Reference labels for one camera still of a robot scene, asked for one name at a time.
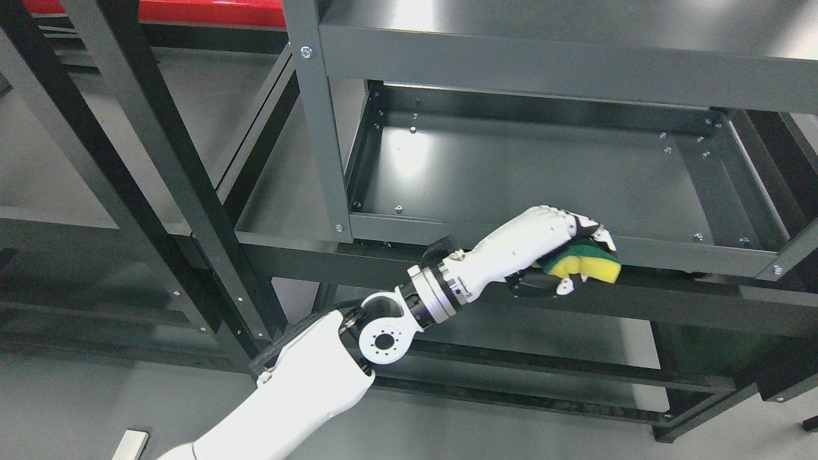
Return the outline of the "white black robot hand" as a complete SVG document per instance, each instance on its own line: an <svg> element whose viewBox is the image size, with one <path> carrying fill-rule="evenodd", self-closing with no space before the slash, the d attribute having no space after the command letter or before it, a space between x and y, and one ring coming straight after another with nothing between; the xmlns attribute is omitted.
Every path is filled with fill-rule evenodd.
<svg viewBox="0 0 818 460"><path fill-rule="evenodd" d="M454 291L470 303L489 283L503 282L515 273L535 268L534 263L541 257L581 239L598 242L616 256L614 241L599 222L559 208L534 206L485 236L473 250L447 256L442 260L441 273L456 283ZM562 280L546 276L556 281L556 295L568 295L575 291L577 282L588 280L578 275Z"/></svg>

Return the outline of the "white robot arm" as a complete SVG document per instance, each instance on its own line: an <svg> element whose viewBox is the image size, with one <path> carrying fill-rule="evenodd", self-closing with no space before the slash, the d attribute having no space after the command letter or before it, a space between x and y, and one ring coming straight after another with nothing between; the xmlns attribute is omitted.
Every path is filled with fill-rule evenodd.
<svg viewBox="0 0 818 460"><path fill-rule="evenodd" d="M504 276L503 252L482 242L439 252L412 266L407 283L367 297L347 314L328 312L288 341L254 392L213 428L170 449L164 459L283 459L333 417L365 396L376 375L413 338L451 318Z"/></svg>

